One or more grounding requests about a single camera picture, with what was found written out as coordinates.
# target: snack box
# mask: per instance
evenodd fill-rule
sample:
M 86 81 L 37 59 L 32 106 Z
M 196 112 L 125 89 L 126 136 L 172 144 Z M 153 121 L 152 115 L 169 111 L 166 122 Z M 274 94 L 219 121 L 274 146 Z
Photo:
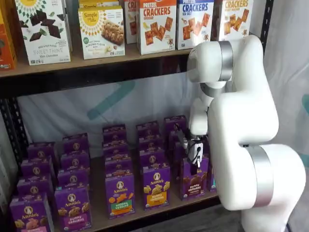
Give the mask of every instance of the snack box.
M 208 161 L 207 157 L 203 157 L 197 174 L 191 175 L 191 164 L 188 163 L 187 158 L 183 158 L 180 175 L 180 198 L 182 200 L 205 195 Z
M 57 177 L 59 186 L 77 183 L 78 185 L 84 185 L 89 188 L 89 174 L 86 168 L 69 167 L 67 169 L 61 169 Z
M 176 0 L 137 0 L 136 19 L 142 55 L 175 50 Z
M 0 1 L 0 70 L 15 69 L 17 58 L 9 27 L 9 6 Z
M 84 151 L 74 151 L 61 156 L 61 167 L 67 169 L 69 167 L 81 167 L 88 170 L 90 173 L 90 158 Z
M 157 121 L 138 124 L 136 129 L 138 137 L 160 133 L 159 123 Z
M 136 3 L 135 0 L 125 0 L 126 43 L 136 43 Z
M 253 0 L 215 0 L 211 40 L 236 40 L 249 35 Z
M 125 30 L 121 6 L 79 8 L 84 59 L 125 55 Z
M 126 140 L 126 126 L 125 124 L 104 127 L 103 141 L 109 143 L 115 140 Z
M 67 136 L 64 137 L 62 141 L 64 153 L 70 153 L 72 151 L 84 151 L 89 154 L 89 142 L 87 133 Z
M 169 204 L 170 167 L 168 162 L 155 163 L 142 168 L 144 210 Z
M 13 197 L 10 209 L 18 232 L 54 232 L 46 193 Z
M 135 213 L 134 175 L 132 169 L 105 170 L 106 202 L 109 219 Z
M 29 65 L 70 62 L 62 0 L 15 0 Z
M 71 183 L 57 187 L 55 199 L 61 231 L 81 231 L 92 226 L 87 186 Z
M 210 41 L 213 1 L 179 0 L 176 28 L 178 50 Z
M 49 200 L 54 196 L 54 188 L 50 174 L 21 177 L 17 183 L 19 195 L 36 195 L 46 193 Z

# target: white robotic arm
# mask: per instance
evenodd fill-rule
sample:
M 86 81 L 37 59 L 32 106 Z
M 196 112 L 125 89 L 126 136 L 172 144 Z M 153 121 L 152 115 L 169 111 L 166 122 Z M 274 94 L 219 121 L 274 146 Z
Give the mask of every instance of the white robotic arm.
M 226 209 L 242 210 L 247 232 L 284 231 L 306 175 L 290 147 L 259 146 L 274 138 L 279 128 L 260 40 L 248 36 L 202 43 L 189 55 L 187 76 L 202 83 L 189 129 L 195 138 L 208 132 L 221 203 Z M 230 80 L 232 92 L 224 93 Z M 188 155 L 193 161 L 196 154 Z

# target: pretzel crackers box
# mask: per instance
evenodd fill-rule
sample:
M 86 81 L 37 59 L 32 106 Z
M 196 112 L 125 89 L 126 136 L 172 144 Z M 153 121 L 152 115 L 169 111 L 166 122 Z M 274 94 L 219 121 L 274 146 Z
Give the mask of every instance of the pretzel crackers box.
M 18 232 L 53 232 L 46 193 L 13 197 L 11 213 Z
M 180 0 L 177 5 L 178 50 L 193 48 L 211 38 L 213 0 Z
M 170 167 L 167 161 L 144 166 L 142 170 L 144 209 L 169 204 Z
M 109 219 L 135 213 L 134 175 L 130 168 L 105 170 Z
M 57 187 L 55 199 L 61 231 L 81 231 L 92 226 L 90 201 L 86 186 L 72 183 Z
M 235 40 L 249 35 L 253 0 L 215 0 L 211 39 Z
M 176 0 L 137 0 L 136 4 L 140 53 L 175 50 Z
M 125 55 L 121 6 L 79 8 L 84 59 Z

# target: wooden shelf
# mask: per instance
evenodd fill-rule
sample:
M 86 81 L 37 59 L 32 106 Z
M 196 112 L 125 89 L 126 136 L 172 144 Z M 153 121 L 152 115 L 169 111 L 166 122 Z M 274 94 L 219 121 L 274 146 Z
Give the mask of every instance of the wooden shelf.
M 107 218 L 103 166 L 103 158 L 91 159 L 90 203 L 93 225 L 92 228 L 85 230 L 85 232 L 105 231 L 110 228 L 115 229 L 115 227 L 117 227 L 117 231 L 129 231 L 146 225 L 155 224 L 163 220 L 171 219 L 173 218 L 173 215 L 174 217 L 180 216 L 181 211 L 183 212 L 182 214 L 187 214 L 207 206 L 218 204 L 219 202 L 215 192 L 206 192 L 203 197 L 191 199 L 189 201 L 181 201 L 178 195 L 179 186 L 172 182 L 169 206 L 144 211 L 142 207 L 142 187 L 139 182 L 139 177 L 136 174 L 135 213 L 129 216 L 110 220 Z M 60 231 L 61 230 L 59 227 L 56 226 L 56 232 Z

